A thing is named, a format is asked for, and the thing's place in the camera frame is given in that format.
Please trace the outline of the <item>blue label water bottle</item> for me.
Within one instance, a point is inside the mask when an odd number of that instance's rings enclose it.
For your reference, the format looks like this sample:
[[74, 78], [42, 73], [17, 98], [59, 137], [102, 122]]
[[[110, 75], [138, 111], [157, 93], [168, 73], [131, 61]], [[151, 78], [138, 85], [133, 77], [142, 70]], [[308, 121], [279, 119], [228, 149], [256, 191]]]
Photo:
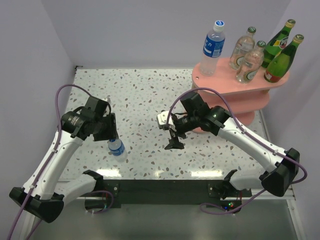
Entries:
[[110, 139], [108, 141], [108, 149], [118, 162], [125, 162], [127, 160], [127, 150], [121, 139]]
[[202, 59], [199, 64], [199, 71], [204, 76], [212, 76], [215, 73], [218, 58], [221, 56], [225, 44], [225, 22], [216, 20], [213, 28], [206, 35]]

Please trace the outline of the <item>clear Chang glass bottle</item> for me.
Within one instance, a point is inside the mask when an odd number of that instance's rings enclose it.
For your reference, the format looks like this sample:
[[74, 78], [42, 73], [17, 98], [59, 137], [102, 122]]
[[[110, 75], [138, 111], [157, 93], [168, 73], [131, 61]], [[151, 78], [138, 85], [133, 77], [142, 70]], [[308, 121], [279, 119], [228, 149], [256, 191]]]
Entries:
[[255, 47], [254, 35], [256, 31], [255, 27], [250, 26], [247, 29], [246, 34], [237, 40], [229, 59], [229, 65], [232, 69], [238, 70], [246, 53]]
[[247, 84], [253, 80], [264, 61], [266, 42], [259, 40], [256, 46], [244, 55], [241, 65], [236, 73], [236, 80]]

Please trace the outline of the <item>green glass bottle gold cap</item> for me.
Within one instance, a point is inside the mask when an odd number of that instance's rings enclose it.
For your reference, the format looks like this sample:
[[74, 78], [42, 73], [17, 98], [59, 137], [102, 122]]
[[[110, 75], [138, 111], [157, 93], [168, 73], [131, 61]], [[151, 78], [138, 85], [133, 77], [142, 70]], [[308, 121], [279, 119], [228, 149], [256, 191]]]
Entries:
[[263, 51], [264, 59], [261, 65], [263, 68], [266, 69], [275, 56], [286, 47], [290, 32], [295, 24], [294, 19], [288, 19], [284, 27], [267, 43]]

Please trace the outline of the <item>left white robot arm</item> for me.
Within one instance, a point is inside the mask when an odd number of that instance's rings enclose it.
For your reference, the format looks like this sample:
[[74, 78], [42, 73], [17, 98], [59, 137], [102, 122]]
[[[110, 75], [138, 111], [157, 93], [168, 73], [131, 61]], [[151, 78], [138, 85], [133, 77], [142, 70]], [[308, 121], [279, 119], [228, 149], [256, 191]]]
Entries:
[[38, 168], [22, 187], [14, 187], [9, 193], [16, 204], [46, 223], [55, 221], [76, 198], [87, 193], [99, 196], [104, 190], [103, 176], [93, 170], [84, 171], [65, 187], [57, 187], [75, 151], [89, 136], [95, 142], [118, 137], [109, 98], [90, 96], [84, 106], [62, 115], [60, 122], [61, 130], [55, 134]]

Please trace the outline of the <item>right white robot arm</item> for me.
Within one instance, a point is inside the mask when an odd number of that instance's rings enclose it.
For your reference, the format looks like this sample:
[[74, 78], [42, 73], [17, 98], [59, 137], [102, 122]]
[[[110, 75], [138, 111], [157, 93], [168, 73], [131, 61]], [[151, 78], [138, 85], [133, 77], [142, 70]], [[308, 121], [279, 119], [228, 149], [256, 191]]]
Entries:
[[209, 107], [195, 91], [187, 91], [179, 101], [185, 109], [182, 117], [170, 110], [157, 115], [158, 127], [170, 133], [166, 150], [183, 149], [179, 139], [200, 128], [236, 145], [262, 167], [246, 173], [231, 170], [218, 187], [222, 194], [233, 197], [245, 189], [264, 189], [276, 197], [285, 195], [299, 171], [300, 153], [297, 150], [285, 150], [260, 137], [222, 106]]

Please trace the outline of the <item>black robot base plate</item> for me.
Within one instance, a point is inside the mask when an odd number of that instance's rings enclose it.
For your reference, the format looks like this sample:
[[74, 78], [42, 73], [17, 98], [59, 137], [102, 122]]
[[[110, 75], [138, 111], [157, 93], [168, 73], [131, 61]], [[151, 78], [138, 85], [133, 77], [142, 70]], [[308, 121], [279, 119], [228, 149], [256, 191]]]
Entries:
[[109, 205], [200, 205], [215, 204], [232, 210], [242, 204], [243, 197], [251, 197], [250, 189], [236, 190], [224, 180], [116, 180], [103, 181], [100, 192], [86, 194], [86, 210], [102, 211]]

